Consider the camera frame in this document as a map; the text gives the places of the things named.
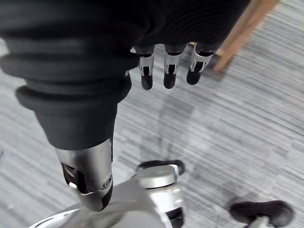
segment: wooden stick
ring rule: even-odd
[[[226,64],[232,59],[232,57],[237,53],[237,51],[246,43],[249,39],[251,33],[255,30],[258,24],[264,19],[267,13],[274,8],[279,0],[259,0],[259,4],[252,14],[252,17],[245,24],[241,34],[236,37],[234,42],[231,43],[227,50],[223,53],[222,57],[213,67],[216,72],[221,72]]]

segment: silver metal part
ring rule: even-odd
[[[164,68],[165,68],[165,73],[166,74],[169,73],[169,65],[174,65],[173,74],[177,73],[178,65],[179,65],[179,61],[180,61],[181,55],[182,54],[179,54],[179,55],[176,55],[176,56],[172,56],[172,55],[169,55],[167,52],[165,52]]]
[[[208,65],[208,63],[211,60],[213,55],[200,56],[196,52],[196,46],[197,46],[197,44],[195,43],[194,48],[193,48],[193,52],[192,52],[192,55],[191,55],[190,71],[194,72],[194,69],[195,69],[195,66],[196,66],[197,62],[202,62],[203,66],[199,70],[199,72],[201,73],[201,72],[203,72],[204,68]]]
[[[157,189],[146,189],[146,191],[161,212],[182,207],[182,187],[179,183]]]
[[[81,202],[94,211],[103,209],[101,199],[113,184],[111,148],[112,143],[108,139],[95,147],[79,151],[56,149],[68,185]]]
[[[108,206],[94,212],[75,204],[64,211],[35,223],[30,228],[172,228],[136,179],[113,189]]]
[[[154,53],[149,57],[140,57],[140,62],[138,67],[142,76],[144,76],[143,73],[144,67],[149,68],[149,75],[151,76],[153,73],[153,66],[154,66]]]
[[[178,168],[176,170],[172,165],[150,167],[136,175],[139,184],[146,188],[160,212],[182,207],[182,186],[177,182],[177,177]]]
[[[175,169],[170,165],[154,166],[141,170],[136,178],[145,189],[160,188],[177,181]]]
[[[269,218],[266,216],[257,217],[247,228],[273,228],[274,226],[269,224]]]

